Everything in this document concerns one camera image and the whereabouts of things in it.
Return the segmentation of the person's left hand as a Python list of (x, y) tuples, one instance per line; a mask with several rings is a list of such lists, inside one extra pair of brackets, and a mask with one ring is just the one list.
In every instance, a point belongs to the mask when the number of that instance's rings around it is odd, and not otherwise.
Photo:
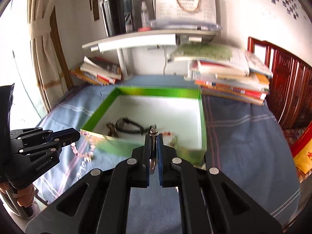
[[(1, 191), (11, 192), (11, 186), (8, 183), (1, 183)], [(30, 207), (34, 201), (34, 185), (30, 184), (28, 187), (17, 190), (17, 203), (21, 207)]]

